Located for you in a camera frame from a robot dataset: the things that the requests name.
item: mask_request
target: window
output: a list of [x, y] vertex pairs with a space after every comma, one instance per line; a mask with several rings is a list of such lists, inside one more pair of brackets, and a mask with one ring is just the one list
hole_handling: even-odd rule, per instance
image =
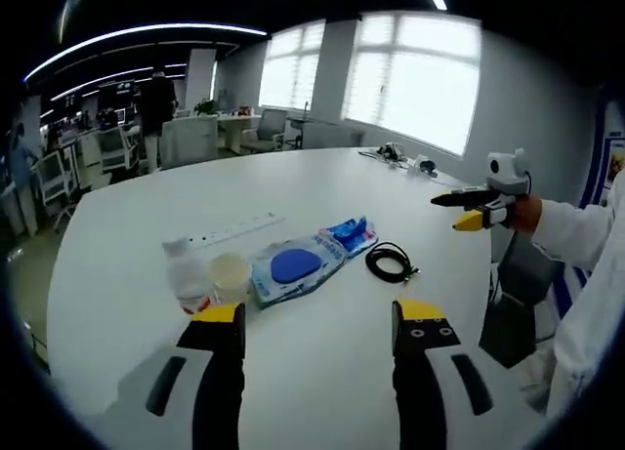
[[273, 36], [263, 66], [260, 106], [304, 109], [308, 102], [311, 108], [324, 29], [322, 20]]
[[449, 16], [363, 17], [343, 117], [462, 155], [478, 97], [479, 26]]

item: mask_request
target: hand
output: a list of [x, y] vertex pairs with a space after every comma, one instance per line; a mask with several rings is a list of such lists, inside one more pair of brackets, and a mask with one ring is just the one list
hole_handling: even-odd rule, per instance
[[534, 195], [525, 195], [515, 203], [510, 227], [529, 235], [533, 234], [543, 212], [542, 200]]

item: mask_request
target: round table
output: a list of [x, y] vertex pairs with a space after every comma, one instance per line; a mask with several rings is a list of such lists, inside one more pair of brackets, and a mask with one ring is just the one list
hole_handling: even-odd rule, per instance
[[[440, 183], [461, 183], [441, 175]], [[439, 305], [476, 345], [486, 310], [490, 234], [456, 232], [449, 186], [363, 157], [319, 149], [237, 157], [155, 173], [83, 197], [62, 240], [48, 300], [54, 382], [75, 413], [102, 412], [119, 380], [188, 324], [170, 292], [161, 242], [274, 212], [282, 223], [213, 245], [249, 255], [365, 215], [380, 240], [422, 269], [387, 284], [349, 261], [316, 291], [246, 326], [241, 448], [398, 448], [391, 309], [406, 296]]]

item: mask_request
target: plastic bottle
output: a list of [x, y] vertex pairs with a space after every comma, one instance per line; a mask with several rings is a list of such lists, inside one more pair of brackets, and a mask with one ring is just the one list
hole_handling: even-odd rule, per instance
[[163, 242], [163, 250], [167, 255], [167, 282], [183, 310], [193, 314], [207, 308], [213, 287], [204, 263], [195, 256], [188, 240]]

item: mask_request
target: blue sponge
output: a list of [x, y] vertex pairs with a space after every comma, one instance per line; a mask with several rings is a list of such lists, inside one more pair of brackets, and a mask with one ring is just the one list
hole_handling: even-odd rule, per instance
[[271, 277], [275, 282], [288, 284], [317, 271], [321, 258], [313, 252], [294, 248], [284, 250], [271, 259]]

